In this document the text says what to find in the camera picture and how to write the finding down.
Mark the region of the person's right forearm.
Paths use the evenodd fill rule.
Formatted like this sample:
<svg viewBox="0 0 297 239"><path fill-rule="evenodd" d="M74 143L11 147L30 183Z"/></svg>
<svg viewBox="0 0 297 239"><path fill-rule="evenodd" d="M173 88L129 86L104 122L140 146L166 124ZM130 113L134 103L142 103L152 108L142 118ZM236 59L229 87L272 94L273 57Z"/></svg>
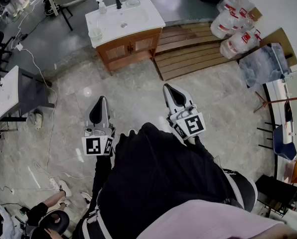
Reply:
<svg viewBox="0 0 297 239"><path fill-rule="evenodd" d="M208 158L214 163L216 163L224 172L228 173L229 170L225 169L221 165L220 157L219 156L213 156L201 143L199 136L191 137L188 140L186 140L186 145L189 149L194 151L195 153L201 155L204 158Z"/></svg>

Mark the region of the clear plastic bag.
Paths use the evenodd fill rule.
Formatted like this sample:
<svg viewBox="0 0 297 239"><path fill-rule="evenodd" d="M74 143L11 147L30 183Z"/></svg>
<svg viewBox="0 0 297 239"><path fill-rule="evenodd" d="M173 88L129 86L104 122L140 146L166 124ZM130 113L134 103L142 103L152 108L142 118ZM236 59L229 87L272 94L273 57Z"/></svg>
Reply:
<svg viewBox="0 0 297 239"><path fill-rule="evenodd" d="M283 79L291 70L279 43L269 43L239 61L248 88Z"/></svg>

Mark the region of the person's left forearm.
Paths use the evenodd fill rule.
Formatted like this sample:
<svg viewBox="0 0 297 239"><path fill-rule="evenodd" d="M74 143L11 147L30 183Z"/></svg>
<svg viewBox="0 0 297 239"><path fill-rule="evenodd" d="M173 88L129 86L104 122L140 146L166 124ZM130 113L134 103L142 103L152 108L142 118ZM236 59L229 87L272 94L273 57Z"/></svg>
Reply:
<svg viewBox="0 0 297 239"><path fill-rule="evenodd" d="M111 170L112 170L111 156L97 156L97 161L95 165L95 176L94 176L93 188L92 188L92 200L90 202L90 207L96 206L96 200L97 200L99 191L102 189Z"/></svg>

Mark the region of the person's pink garment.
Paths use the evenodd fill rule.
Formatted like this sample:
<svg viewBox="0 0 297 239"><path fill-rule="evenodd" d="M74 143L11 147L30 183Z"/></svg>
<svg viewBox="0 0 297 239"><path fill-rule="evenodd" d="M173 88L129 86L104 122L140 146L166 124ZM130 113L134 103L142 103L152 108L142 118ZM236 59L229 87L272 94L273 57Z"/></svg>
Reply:
<svg viewBox="0 0 297 239"><path fill-rule="evenodd" d="M164 213L137 239L297 239L297 231L235 206L190 200Z"/></svg>

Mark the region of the white cup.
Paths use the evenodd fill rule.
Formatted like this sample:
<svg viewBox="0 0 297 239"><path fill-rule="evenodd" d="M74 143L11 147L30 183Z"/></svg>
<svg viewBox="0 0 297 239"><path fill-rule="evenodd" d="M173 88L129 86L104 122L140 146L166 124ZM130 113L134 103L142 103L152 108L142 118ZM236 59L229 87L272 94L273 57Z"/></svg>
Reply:
<svg viewBox="0 0 297 239"><path fill-rule="evenodd" d="M99 41L101 40L103 33L102 33L102 29L99 27L93 27L91 29L89 29L89 37L91 39L91 41Z"/></svg>

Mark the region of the crumpled grey cloth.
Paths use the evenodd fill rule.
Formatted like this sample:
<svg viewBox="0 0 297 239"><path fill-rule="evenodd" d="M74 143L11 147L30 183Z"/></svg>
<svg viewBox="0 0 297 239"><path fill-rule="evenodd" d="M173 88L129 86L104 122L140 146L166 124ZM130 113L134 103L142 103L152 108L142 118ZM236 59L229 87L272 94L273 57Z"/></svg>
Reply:
<svg viewBox="0 0 297 239"><path fill-rule="evenodd" d="M26 123L29 128L40 130L42 128L43 113L39 109L34 109L29 112Z"/></svg>

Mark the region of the white sink basin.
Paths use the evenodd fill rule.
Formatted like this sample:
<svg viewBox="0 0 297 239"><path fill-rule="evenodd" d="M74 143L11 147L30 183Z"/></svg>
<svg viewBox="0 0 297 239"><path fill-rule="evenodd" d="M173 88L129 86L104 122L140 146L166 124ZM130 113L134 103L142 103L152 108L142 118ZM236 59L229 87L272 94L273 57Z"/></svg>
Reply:
<svg viewBox="0 0 297 239"><path fill-rule="evenodd" d="M141 5L122 8L116 5L107 6L107 12L100 14L98 10L85 15L87 28L99 27L103 36L99 41L91 41L93 48L112 40L155 28L164 28L165 22L151 0L140 0Z"/></svg>

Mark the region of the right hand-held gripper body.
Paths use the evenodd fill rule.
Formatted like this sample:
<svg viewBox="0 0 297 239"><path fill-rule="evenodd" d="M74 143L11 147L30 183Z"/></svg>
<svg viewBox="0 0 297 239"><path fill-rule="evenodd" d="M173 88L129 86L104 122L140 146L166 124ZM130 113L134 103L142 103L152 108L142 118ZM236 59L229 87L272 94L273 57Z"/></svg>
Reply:
<svg viewBox="0 0 297 239"><path fill-rule="evenodd" d="M197 110L197 105L190 105L170 115L167 121L182 140L187 140L206 131L203 115Z"/></svg>

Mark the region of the wooden slatted platform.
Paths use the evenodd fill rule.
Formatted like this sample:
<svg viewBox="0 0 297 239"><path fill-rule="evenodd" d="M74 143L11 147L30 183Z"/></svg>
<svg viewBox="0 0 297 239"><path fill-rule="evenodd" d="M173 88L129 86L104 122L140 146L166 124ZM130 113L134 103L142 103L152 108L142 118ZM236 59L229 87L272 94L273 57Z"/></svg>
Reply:
<svg viewBox="0 0 297 239"><path fill-rule="evenodd" d="M154 64L163 81L242 57L225 58L220 53L222 39L211 33L210 25L209 22L191 23L162 30Z"/></svg>

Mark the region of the white soap dispenser bottle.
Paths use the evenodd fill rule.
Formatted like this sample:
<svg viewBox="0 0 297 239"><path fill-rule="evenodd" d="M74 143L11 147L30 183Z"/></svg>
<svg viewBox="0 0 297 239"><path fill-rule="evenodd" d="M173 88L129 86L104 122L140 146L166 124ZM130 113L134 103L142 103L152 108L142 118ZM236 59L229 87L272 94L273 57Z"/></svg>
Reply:
<svg viewBox="0 0 297 239"><path fill-rule="evenodd" d="M107 7L103 0L96 0L98 2L98 11L100 14L105 14L107 12Z"/></svg>

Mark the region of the black metal rack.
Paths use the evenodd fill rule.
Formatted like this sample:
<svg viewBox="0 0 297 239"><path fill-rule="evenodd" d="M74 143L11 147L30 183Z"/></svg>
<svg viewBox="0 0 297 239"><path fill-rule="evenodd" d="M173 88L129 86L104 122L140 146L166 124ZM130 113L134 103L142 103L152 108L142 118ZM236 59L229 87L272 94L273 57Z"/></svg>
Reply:
<svg viewBox="0 0 297 239"><path fill-rule="evenodd" d="M257 200L281 216L284 216L291 208L293 198L297 193L296 186L267 175L262 175L255 185L258 190Z"/></svg>

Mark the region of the wooden vanity cabinet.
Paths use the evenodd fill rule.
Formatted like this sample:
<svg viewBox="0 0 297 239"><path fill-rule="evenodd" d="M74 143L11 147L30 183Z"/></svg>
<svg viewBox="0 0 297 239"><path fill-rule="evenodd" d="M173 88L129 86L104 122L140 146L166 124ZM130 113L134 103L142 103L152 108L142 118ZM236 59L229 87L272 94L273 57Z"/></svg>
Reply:
<svg viewBox="0 0 297 239"><path fill-rule="evenodd" d="M112 72L146 59L153 60L162 28L127 35L99 45L96 51L107 71Z"/></svg>

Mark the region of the brown cardboard sheet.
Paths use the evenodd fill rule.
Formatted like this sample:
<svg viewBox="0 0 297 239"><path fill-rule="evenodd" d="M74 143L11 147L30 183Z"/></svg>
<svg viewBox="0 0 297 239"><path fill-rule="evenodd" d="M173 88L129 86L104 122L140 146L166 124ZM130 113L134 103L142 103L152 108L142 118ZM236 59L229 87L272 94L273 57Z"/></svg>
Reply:
<svg viewBox="0 0 297 239"><path fill-rule="evenodd" d="M273 33L269 34L260 41L260 47L268 45L270 43L279 43L284 51L285 58L288 62L288 65L295 66L297 65L297 57L291 46L291 43L285 34L282 28L277 29Z"/></svg>

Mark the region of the black round padded seat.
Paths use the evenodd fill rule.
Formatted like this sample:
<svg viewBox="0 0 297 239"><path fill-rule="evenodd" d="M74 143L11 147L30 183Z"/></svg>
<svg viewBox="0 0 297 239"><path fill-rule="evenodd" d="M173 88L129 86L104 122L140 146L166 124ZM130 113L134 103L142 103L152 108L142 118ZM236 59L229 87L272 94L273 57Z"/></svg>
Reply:
<svg viewBox="0 0 297 239"><path fill-rule="evenodd" d="M70 219L68 214L63 210L56 209L48 212L42 217L38 226L43 229L55 230L62 235L68 229L69 223Z"/></svg>

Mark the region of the grey cabinet with white top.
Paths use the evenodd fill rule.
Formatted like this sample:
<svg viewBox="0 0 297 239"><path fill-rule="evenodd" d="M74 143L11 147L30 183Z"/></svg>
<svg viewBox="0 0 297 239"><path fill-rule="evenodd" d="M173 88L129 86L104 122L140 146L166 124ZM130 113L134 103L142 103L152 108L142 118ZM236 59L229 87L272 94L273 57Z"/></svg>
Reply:
<svg viewBox="0 0 297 239"><path fill-rule="evenodd" d="M0 81L0 121L21 122L38 107L55 108L48 100L51 83L15 66Z"/></svg>

